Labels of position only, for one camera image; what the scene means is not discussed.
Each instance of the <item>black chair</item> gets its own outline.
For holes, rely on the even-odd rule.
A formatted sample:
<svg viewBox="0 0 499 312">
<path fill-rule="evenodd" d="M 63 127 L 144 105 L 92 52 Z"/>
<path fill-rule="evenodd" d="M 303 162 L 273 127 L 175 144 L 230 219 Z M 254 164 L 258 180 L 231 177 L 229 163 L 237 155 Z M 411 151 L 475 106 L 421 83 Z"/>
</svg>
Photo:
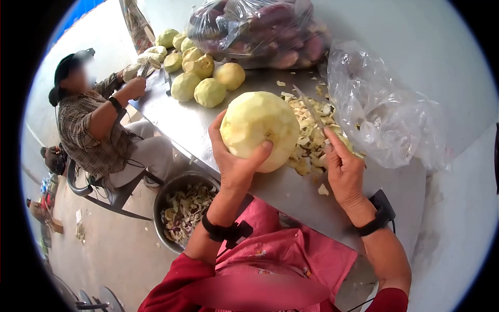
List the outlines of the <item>black chair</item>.
<svg viewBox="0 0 499 312">
<path fill-rule="evenodd" d="M 83 196 L 86 199 L 88 199 L 89 201 L 91 201 L 92 203 L 97 204 L 103 208 L 106 208 L 107 210 L 119 213 L 121 215 L 151 221 L 151 219 L 149 219 L 149 218 L 134 214 L 133 212 L 123 210 L 123 206 L 125 205 L 126 201 L 128 200 L 128 197 L 130 197 L 132 195 L 133 190 L 135 190 L 135 188 L 137 187 L 137 184 L 139 184 L 140 180 L 144 176 L 150 178 L 151 180 L 158 183 L 159 185 L 163 185 L 165 183 L 164 181 L 162 181 L 161 179 L 159 179 L 158 177 L 156 177 L 155 175 L 153 175 L 149 171 L 144 170 L 135 179 L 133 179 L 132 181 L 123 185 L 122 187 L 116 188 L 113 191 L 111 191 L 110 189 L 106 189 L 109 202 L 111 203 L 111 204 L 108 204 L 108 203 L 102 202 L 96 198 L 89 196 L 94 191 L 91 184 L 89 184 L 85 187 L 82 187 L 82 188 L 76 187 L 76 185 L 75 185 L 75 183 L 76 183 L 76 162 L 74 160 L 72 160 L 72 159 L 69 160 L 69 165 L 68 165 L 68 169 L 67 169 L 67 183 L 69 185 L 69 188 L 76 195 Z"/>
</svg>

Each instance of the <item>black cap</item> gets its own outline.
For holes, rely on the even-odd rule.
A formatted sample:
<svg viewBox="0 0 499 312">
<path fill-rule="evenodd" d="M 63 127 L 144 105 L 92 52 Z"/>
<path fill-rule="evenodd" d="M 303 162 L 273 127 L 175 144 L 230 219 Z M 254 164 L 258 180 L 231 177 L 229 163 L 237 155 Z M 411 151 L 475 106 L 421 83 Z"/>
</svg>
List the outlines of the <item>black cap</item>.
<svg viewBox="0 0 499 312">
<path fill-rule="evenodd" d="M 72 53 L 59 62 L 54 74 L 54 88 L 50 90 L 48 94 L 48 100 L 52 106 L 56 107 L 58 102 L 63 97 L 63 92 L 59 87 L 61 80 L 66 79 L 72 69 L 80 67 L 85 61 L 94 55 L 95 50 L 90 48 L 87 50 L 80 50 L 77 53 Z"/>
</svg>

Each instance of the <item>floor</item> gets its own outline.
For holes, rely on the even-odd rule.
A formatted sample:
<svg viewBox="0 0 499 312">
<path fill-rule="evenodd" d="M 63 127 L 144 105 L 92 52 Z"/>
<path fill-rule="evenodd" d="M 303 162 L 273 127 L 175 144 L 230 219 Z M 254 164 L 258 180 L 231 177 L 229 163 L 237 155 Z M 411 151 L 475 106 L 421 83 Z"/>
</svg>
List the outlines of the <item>floor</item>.
<svg viewBox="0 0 499 312">
<path fill-rule="evenodd" d="M 133 54 L 130 53 L 131 43 L 126 42 L 128 33 L 123 27 L 118 1 L 108 0 L 69 29 L 42 62 L 28 99 L 23 130 L 25 195 L 36 198 L 39 189 L 36 181 L 46 175 L 46 169 L 40 160 L 40 146 L 58 143 L 54 113 L 52 107 L 47 108 L 46 101 L 46 94 L 53 86 L 51 77 L 56 63 L 74 50 L 94 47 L 97 51 L 96 59 L 97 56 L 112 59 L 99 68 L 99 76 L 104 77 L 105 72 L 118 71 L 130 63 L 129 56 Z M 101 30 L 101 37 L 83 36 L 94 28 Z M 132 108 L 129 111 L 131 121 L 142 117 Z M 154 199 L 155 193 L 141 182 L 125 204 L 125 209 L 152 218 Z M 78 211 L 82 215 L 85 243 L 75 235 Z M 53 214 L 63 223 L 64 234 L 52 234 L 50 265 L 53 273 L 76 294 L 84 289 L 90 296 L 97 297 L 99 287 L 107 286 L 119 298 L 126 311 L 135 311 L 147 293 L 163 279 L 176 258 L 174 253 L 161 244 L 152 222 L 107 211 L 74 195 L 65 178 L 60 178 Z M 376 278 L 367 260 L 359 257 L 341 286 L 336 299 L 337 306 L 342 311 L 347 311 L 364 302 L 375 282 Z"/>
</svg>

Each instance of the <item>stainless steel table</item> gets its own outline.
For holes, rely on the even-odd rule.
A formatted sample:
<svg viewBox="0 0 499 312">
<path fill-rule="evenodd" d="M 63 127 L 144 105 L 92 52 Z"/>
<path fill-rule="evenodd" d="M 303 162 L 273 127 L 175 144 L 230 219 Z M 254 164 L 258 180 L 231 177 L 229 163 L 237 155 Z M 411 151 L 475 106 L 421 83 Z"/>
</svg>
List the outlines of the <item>stainless steel table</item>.
<svg viewBox="0 0 499 312">
<path fill-rule="evenodd" d="M 172 74 L 172 81 L 180 73 L 182 71 L 178 70 Z M 277 86 L 277 80 L 285 82 L 286 87 Z M 180 103 L 167 96 L 164 70 L 161 69 L 147 78 L 146 94 L 138 101 L 130 101 L 130 104 L 176 143 L 181 152 L 188 157 L 196 157 L 197 164 L 213 176 L 220 177 L 208 136 L 208 127 L 217 114 L 241 93 L 292 93 L 293 83 L 306 95 L 323 101 L 326 100 L 324 96 L 315 93 L 315 86 L 320 81 L 323 79 L 315 69 L 247 70 L 246 80 L 240 88 L 227 92 L 225 100 L 218 106 L 205 108 L 194 99 Z M 411 258 L 423 213 L 425 168 L 418 159 L 413 159 L 408 166 L 398 169 L 380 167 L 370 159 L 366 159 L 366 164 L 364 193 L 371 196 L 380 188 L 383 189 L 397 214 L 397 237 L 407 256 Z M 351 223 L 336 203 L 332 192 L 329 196 L 319 195 L 317 189 L 321 183 L 328 185 L 325 175 L 314 183 L 311 174 L 302 177 L 294 169 L 283 166 L 271 173 L 255 174 L 249 192 L 314 230 L 364 253 L 361 240 L 347 231 Z"/>
</svg>

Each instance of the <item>metal bowl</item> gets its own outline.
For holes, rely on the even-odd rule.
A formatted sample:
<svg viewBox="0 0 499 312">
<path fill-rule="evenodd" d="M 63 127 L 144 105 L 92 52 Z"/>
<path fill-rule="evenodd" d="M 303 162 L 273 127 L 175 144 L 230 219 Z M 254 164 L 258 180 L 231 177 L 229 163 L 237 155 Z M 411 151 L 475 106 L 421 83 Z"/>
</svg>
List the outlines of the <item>metal bowl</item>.
<svg viewBox="0 0 499 312">
<path fill-rule="evenodd" d="M 163 242 L 163 245 L 165 245 L 169 250 L 178 255 L 181 254 L 184 249 L 176 243 L 167 239 L 165 233 L 163 233 L 166 227 L 161 221 L 161 212 L 165 208 L 171 207 L 171 205 L 166 201 L 166 194 L 173 195 L 177 191 L 187 191 L 188 184 L 194 185 L 198 183 L 206 185 L 208 189 L 212 189 L 215 186 L 217 192 L 220 191 L 220 184 L 209 174 L 198 171 L 186 171 L 166 183 L 159 190 L 158 195 L 154 200 L 153 220 L 154 227 L 156 228 L 156 233 L 158 234 L 161 242 Z"/>
</svg>

